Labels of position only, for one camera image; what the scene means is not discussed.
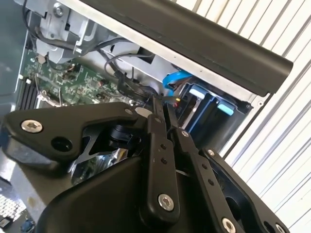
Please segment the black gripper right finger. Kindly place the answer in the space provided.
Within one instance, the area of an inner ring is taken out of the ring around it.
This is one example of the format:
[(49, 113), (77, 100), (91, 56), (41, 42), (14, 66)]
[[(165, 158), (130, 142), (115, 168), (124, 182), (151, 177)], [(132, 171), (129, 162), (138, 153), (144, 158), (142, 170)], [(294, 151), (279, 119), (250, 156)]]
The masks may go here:
[(205, 233), (287, 233), (286, 225), (215, 152), (200, 153), (190, 134), (178, 127), (173, 106), (165, 105), (176, 169), (190, 179), (186, 203)]

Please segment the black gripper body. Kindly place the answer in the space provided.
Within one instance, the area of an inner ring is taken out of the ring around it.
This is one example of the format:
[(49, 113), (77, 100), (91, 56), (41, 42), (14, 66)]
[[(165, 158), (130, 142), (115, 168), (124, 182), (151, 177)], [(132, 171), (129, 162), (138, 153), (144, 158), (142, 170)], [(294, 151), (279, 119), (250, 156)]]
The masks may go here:
[(203, 233), (174, 160), (132, 157), (54, 198), (38, 233)]

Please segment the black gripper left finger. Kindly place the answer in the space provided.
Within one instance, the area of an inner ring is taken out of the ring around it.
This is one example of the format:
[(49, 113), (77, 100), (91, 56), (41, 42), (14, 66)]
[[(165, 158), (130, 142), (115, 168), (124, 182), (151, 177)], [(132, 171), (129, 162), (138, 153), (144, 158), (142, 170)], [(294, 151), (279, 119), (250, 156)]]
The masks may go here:
[(180, 202), (172, 105), (152, 99), (144, 117), (124, 102), (15, 111), (1, 123), (1, 147), (18, 164), (62, 176), (89, 156), (116, 148), (127, 158), (57, 195), (39, 225), (175, 225)]

